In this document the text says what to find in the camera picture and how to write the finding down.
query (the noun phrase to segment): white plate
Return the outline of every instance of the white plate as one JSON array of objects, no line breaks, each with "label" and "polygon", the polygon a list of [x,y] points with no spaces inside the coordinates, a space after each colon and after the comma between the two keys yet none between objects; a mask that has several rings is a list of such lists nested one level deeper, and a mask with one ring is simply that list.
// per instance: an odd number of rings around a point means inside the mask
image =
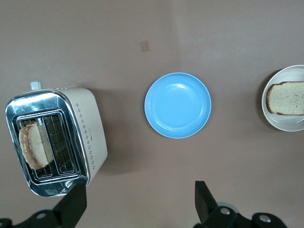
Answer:
[{"label": "white plate", "polygon": [[290,81],[304,81],[304,65],[289,66],[276,73],[267,83],[262,95],[262,109],[266,119],[277,129],[286,132],[296,132],[304,129],[304,116],[302,115],[278,115],[268,111],[266,95],[273,84]]}]

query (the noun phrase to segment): empty blue plate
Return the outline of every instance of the empty blue plate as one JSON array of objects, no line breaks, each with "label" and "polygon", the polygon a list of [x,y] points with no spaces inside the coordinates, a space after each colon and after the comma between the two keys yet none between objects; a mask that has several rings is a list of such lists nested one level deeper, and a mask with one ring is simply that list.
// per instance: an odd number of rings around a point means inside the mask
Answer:
[{"label": "empty blue plate", "polygon": [[159,134],[181,139],[197,133],[211,112],[206,86],[186,73],[171,73],[156,80],[144,102],[151,127]]}]

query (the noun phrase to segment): toaster lever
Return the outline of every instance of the toaster lever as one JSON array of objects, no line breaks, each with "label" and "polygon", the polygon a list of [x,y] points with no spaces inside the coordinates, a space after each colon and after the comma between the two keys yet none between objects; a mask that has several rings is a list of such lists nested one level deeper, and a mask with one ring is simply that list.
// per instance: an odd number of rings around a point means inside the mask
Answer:
[{"label": "toaster lever", "polygon": [[30,82],[32,91],[43,89],[42,82],[40,80],[34,80]]}]

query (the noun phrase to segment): toast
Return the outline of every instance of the toast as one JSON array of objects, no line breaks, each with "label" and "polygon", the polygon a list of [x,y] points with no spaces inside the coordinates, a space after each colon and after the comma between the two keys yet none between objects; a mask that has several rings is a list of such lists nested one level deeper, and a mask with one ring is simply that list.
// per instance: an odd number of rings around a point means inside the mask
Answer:
[{"label": "toast", "polygon": [[304,82],[281,82],[267,91],[266,105],[270,113],[304,115]]},{"label": "toast", "polygon": [[30,122],[19,131],[22,155],[30,168],[38,170],[54,160],[51,146],[42,125]]}]

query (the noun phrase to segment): toaster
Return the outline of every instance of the toaster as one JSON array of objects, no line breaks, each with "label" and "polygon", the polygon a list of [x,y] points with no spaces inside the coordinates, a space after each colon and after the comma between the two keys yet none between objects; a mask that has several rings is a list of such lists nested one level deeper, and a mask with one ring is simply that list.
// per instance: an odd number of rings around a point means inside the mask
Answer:
[{"label": "toaster", "polygon": [[[42,197],[62,196],[78,182],[92,181],[107,157],[102,120],[94,95],[85,88],[42,89],[12,98],[6,106],[10,135],[30,189]],[[21,150],[19,131],[36,121],[51,146],[52,162],[32,169]]]}]

